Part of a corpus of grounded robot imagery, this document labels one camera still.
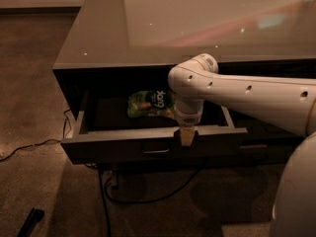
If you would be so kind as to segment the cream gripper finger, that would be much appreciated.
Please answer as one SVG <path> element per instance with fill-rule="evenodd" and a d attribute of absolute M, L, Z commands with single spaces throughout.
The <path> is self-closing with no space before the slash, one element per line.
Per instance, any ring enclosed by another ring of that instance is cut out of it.
<path fill-rule="evenodd" d="M 191 147 L 197 132 L 193 126 L 180 126 L 174 135 L 180 140 L 182 147 Z"/>

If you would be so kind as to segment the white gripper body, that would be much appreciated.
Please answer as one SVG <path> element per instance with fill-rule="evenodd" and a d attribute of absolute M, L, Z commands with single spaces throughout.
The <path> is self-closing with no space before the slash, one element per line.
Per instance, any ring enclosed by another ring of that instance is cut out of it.
<path fill-rule="evenodd" d="M 185 114 L 179 109 L 175 109 L 175 118 L 179 126 L 195 126 L 200 123 L 202 110 L 198 110 L 193 114 Z"/>

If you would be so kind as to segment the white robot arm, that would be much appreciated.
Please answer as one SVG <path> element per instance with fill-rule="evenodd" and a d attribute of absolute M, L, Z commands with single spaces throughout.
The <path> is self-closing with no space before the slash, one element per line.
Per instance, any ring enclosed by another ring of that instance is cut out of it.
<path fill-rule="evenodd" d="M 304 137 L 276 192 L 269 237 L 316 237 L 316 83 L 313 79 L 221 75 L 203 53 L 168 74 L 180 127 L 200 122 L 209 101 Z"/>

